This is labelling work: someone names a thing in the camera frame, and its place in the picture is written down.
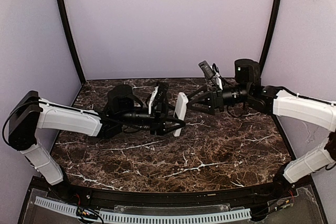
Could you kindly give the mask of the white remote control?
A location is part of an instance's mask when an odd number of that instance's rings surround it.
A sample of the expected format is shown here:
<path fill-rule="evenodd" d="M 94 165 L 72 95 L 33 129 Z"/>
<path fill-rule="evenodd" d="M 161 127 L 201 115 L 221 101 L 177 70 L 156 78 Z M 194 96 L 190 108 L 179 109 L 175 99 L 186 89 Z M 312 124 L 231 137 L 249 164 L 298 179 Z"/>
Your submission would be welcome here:
<path fill-rule="evenodd" d="M 187 103 L 188 103 L 187 95 L 184 92 L 179 92 L 174 111 L 174 117 L 176 119 L 184 121 L 187 110 Z"/>

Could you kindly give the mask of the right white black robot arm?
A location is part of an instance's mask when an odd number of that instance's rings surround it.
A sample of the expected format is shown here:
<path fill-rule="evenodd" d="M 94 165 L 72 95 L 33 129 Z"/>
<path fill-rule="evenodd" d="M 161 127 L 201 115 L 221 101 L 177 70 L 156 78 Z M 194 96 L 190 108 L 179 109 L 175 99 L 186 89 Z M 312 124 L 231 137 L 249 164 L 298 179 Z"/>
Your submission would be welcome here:
<path fill-rule="evenodd" d="M 260 65 L 251 59 L 238 59 L 235 65 L 236 85 L 221 84 L 216 65 L 199 63 L 212 86 L 203 86 L 188 95 L 187 108 L 213 115 L 242 103 L 267 115 L 285 116 L 327 129 L 329 136 L 302 157 L 282 165 L 274 176 L 273 195 L 281 196 L 301 178 L 329 164 L 335 164 L 335 102 L 294 93 L 285 87 L 262 86 Z"/>

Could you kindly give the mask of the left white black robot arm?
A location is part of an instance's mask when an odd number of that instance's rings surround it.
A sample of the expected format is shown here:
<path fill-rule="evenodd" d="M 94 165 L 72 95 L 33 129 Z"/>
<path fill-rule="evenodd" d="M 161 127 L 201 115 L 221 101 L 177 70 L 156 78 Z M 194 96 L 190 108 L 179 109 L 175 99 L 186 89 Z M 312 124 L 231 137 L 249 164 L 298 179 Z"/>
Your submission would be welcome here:
<path fill-rule="evenodd" d="M 180 92 L 175 106 L 167 99 L 168 84 L 158 82 L 145 102 L 133 93 L 130 85 L 115 86 L 107 94 L 102 111 L 83 110 L 52 103 L 29 91 L 7 117 L 2 138 L 11 148 L 22 153 L 46 182 L 68 187 L 66 173 L 40 144 L 37 129 L 53 129 L 109 139 L 123 132 L 125 126 L 134 132 L 152 135 L 172 132 L 175 137 L 185 126 L 188 98 Z"/>

